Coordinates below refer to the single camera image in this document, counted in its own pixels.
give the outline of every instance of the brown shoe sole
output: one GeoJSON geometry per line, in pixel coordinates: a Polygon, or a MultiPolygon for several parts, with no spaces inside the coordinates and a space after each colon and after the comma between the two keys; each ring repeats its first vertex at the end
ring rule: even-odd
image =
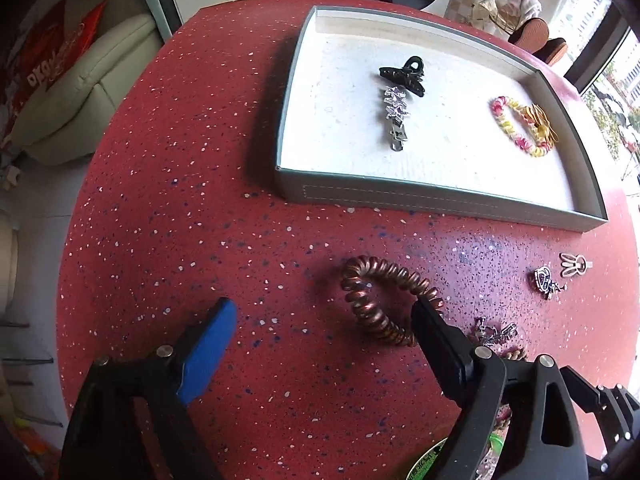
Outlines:
{"type": "Polygon", "coordinates": [[[549,66],[555,65],[562,59],[562,56],[569,50],[569,46],[566,43],[561,43],[558,47],[545,59],[545,63],[549,66]]]}
{"type": "Polygon", "coordinates": [[[521,36],[518,38],[518,41],[513,44],[533,54],[544,47],[548,39],[549,26],[545,20],[534,18],[524,25],[521,36]]]}

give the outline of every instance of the black claw clip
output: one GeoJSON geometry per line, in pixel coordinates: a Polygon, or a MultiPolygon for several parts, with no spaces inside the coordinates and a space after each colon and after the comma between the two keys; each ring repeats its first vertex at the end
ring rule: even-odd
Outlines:
{"type": "Polygon", "coordinates": [[[380,75],[396,85],[405,87],[412,94],[424,97],[424,87],[420,84],[424,76],[424,63],[419,56],[411,56],[402,68],[380,67],[380,75]]]}

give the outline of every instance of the blue gripper pad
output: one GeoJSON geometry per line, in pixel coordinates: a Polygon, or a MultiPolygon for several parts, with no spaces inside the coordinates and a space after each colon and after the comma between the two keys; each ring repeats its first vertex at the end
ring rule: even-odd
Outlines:
{"type": "Polygon", "coordinates": [[[218,369],[231,336],[236,331],[236,305],[223,298],[218,301],[220,308],[191,353],[184,360],[182,383],[176,394],[185,406],[204,393],[212,375],[218,369]]]}

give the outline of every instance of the sofa armrest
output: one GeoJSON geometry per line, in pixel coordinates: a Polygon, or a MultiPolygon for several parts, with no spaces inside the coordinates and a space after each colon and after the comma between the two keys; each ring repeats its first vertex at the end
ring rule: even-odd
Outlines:
{"type": "Polygon", "coordinates": [[[94,85],[122,57],[156,30],[151,14],[132,16],[108,30],[51,88],[42,85],[24,105],[11,132],[18,146],[29,146],[67,124],[94,85]]]}

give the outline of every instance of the shoe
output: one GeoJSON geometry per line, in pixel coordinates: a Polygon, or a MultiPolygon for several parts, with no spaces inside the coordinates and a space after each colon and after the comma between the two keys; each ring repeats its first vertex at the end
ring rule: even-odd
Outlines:
{"type": "Polygon", "coordinates": [[[549,40],[540,50],[533,53],[540,61],[544,61],[549,66],[555,65],[566,54],[569,47],[564,38],[549,40]]]}
{"type": "Polygon", "coordinates": [[[509,43],[519,46],[530,54],[540,50],[549,39],[549,26],[542,18],[531,18],[524,22],[509,37],[509,43]]]}

